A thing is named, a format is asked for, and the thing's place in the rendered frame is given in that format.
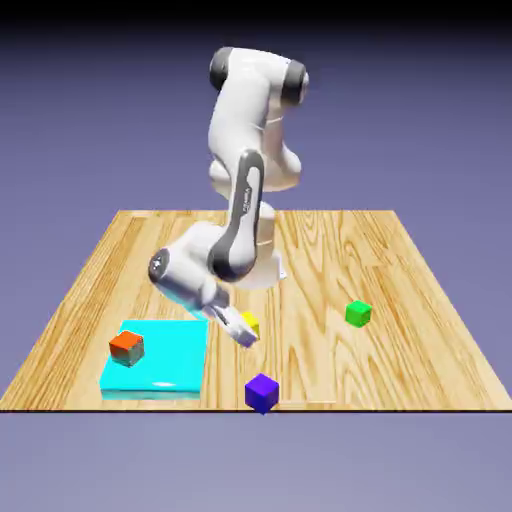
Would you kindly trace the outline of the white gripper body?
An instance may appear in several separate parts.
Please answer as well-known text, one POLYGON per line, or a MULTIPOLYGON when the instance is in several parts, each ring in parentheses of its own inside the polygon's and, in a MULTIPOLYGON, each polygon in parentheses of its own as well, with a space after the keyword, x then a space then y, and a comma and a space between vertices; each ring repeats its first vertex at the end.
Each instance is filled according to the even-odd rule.
POLYGON ((233 306, 210 305, 204 307, 202 312, 215 319, 224 331, 243 347, 248 348, 259 339, 259 335, 233 306))

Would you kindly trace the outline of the small purple cube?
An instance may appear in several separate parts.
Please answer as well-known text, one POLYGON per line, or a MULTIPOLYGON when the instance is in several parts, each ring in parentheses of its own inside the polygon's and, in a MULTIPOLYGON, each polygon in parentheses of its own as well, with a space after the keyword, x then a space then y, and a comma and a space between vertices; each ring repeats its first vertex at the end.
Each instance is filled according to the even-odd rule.
POLYGON ((268 413, 279 401, 279 383, 260 373, 245 384, 245 404, 260 414, 268 413))

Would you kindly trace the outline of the small red cube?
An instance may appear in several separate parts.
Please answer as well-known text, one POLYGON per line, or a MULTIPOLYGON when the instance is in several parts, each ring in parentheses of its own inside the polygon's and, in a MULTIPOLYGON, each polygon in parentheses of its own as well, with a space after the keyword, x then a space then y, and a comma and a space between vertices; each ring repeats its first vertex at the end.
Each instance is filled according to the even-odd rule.
POLYGON ((126 367, 134 366, 145 355, 142 335, 122 331, 109 342, 112 360, 126 367))

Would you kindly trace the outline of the small green cube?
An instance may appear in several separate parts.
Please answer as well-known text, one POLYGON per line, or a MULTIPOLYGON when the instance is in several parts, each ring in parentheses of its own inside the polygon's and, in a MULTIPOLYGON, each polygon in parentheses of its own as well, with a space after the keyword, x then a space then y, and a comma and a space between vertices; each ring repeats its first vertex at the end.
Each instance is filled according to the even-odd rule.
POLYGON ((355 300, 346 306, 345 320, 350 325, 360 328, 370 321, 371 312, 371 305, 355 300))

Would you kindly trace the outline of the large cyan box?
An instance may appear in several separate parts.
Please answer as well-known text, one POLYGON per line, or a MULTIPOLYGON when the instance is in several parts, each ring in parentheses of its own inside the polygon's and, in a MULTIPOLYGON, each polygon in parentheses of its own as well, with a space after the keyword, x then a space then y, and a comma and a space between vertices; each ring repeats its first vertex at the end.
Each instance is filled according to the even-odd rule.
POLYGON ((206 320, 125 320, 120 332, 143 338, 144 356, 127 367, 109 358, 99 379, 105 400, 200 398, 208 345, 206 320))

